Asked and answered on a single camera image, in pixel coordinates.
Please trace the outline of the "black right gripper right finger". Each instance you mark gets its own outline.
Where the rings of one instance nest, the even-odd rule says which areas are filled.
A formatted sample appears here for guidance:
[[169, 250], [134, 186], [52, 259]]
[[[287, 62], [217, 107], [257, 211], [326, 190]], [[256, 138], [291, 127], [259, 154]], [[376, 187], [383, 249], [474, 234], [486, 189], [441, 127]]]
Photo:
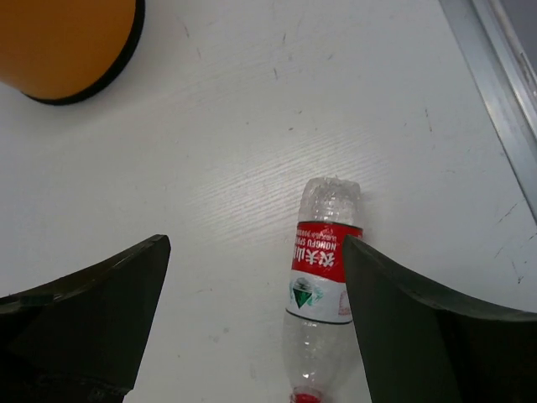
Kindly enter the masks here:
[[372, 401], [535, 401], [533, 312], [453, 290], [353, 236], [343, 260]]

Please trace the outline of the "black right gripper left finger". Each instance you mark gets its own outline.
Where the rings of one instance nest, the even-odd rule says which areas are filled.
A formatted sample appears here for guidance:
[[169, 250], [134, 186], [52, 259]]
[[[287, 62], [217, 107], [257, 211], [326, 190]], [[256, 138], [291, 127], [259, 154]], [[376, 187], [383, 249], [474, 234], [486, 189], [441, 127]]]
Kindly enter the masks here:
[[3, 402], [122, 402], [134, 388], [171, 246], [154, 235], [1, 299]]

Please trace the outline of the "red label clear bottle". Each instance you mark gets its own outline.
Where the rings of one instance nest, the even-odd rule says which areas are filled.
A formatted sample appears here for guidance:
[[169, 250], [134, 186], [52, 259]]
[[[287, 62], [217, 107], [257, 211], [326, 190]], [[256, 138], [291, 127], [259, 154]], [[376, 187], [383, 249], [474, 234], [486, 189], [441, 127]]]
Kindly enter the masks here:
[[361, 188], [317, 177], [302, 193], [283, 327], [292, 402], [324, 402], [345, 363], [352, 314], [343, 268], [346, 236], [361, 238]]

